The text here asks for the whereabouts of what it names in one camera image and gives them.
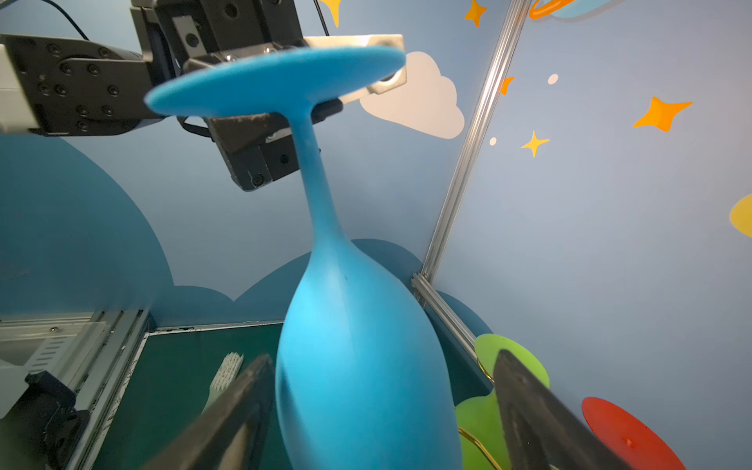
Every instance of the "wine glass stem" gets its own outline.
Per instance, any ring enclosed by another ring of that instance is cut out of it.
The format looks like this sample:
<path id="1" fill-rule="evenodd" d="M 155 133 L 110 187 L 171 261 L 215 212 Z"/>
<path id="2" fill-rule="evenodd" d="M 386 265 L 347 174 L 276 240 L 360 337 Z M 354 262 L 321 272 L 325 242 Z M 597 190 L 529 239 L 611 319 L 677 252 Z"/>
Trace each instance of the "wine glass stem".
<path id="1" fill-rule="evenodd" d="M 311 222 L 314 225 L 314 245 L 344 240 L 344 232 L 334 209 L 332 191 L 329 189 L 321 162 L 311 113 L 300 117 L 287 117 L 287 120 L 293 133 L 300 174 L 308 199 L 308 210 L 311 212 Z"/>

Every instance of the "black cable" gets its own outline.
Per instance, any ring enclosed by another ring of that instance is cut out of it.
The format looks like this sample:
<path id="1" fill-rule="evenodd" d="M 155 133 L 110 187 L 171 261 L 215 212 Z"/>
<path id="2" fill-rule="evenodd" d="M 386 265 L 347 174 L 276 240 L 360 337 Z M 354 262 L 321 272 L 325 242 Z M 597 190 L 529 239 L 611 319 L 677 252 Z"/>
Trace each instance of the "black cable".
<path id="1" fill-rule="evenodd" d="M 42 0 L 42 1 L 44 3 L 48 3 L 48 4 L 52 5 L 52 6 L 54 6 L 55 8 L 57 8 L 57 10 L 60 13 L 62 13 L 62 15 L 73 25 L 73 27 L 76 28 L 76 31 L 78 31 L 78 34 L 80 34 L 81 37 L 84 38 L 84 39 L 86 39 L 87 41 L 89 40 L 89 38 L 86 37 L 86 35 L 83 33 L 83 31 L 81 31 L 81 28 L 78 27 L 78 25 L 76 24 L 76 22 L 73 21 L 73 18 L 71 18 L 71 15 L 67 14 L 65 12 L 65 10 L 63 10 L 60 5 L 58 5 L 57 3 L 53 2 L 52 0 Z"/>
<path id="2" fill-rule="evenodd" d="M 319 20 L 321 20 L 321 26 L 323 26 L 324 28 L 324 34 L 328 36 L 329 30 L 326 28 L 326 23 L 324 22 L 324 14 L 321 13 L 321 5 L 319 5 L 319 0 L 314 0 L 314 4 L 316 5 L 316 11 L 319 12 Z"/>

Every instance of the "yellow circle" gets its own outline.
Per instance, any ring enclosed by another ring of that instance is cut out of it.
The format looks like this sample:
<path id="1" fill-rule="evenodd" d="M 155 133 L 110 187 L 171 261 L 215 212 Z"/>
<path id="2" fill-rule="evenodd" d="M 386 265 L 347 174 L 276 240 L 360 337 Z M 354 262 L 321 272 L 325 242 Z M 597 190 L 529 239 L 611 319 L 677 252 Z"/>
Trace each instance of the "yellow circle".
<path id="1" fill-rule="evenodd" d="M 737 202 L 729 215 L 731 225 L 747 237 L 752 237 L 752 194 Z"/>

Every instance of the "green mat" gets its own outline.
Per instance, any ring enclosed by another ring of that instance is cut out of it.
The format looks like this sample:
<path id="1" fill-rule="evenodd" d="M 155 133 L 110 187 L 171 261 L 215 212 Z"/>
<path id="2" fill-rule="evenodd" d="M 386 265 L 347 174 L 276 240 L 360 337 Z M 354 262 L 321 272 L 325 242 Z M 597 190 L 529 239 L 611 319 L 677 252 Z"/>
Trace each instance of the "green mat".
<path id="1" fill-rule="evenodd" d="M 209 383 L 227 353 L 277 356 L 282 325 L 250 326 L 149 337 L 117 410 L 94 470 L 137 470 L 175 439 L 202 411 Z M 439 335 L 454 404 L 488 394 L 459 352 Z M 276 413 L 266 436 L 261 470 L 292 468 Z"/>

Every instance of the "bolt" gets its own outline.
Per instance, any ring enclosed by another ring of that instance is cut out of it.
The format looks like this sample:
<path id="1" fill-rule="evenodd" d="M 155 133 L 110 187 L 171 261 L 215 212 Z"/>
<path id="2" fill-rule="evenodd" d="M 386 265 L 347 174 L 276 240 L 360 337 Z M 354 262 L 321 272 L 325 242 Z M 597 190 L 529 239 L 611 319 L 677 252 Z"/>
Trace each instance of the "bolt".
<path id="1" fill-rule="evenodd" d="M 192 32 L 189 32 L 186 34 L 186 43 L 191 47 L 196 47 L 199 45 L 199 38 L 196 37 Z"/>
<path id="2" fill-rule="evenodd" d="M 60 46 L 57 44 L 51 42 L 47 45 L 47 52 L 52 54 L 53 56 L 59 56 L 62 52 L 62 49 L 60 49 Z"/>

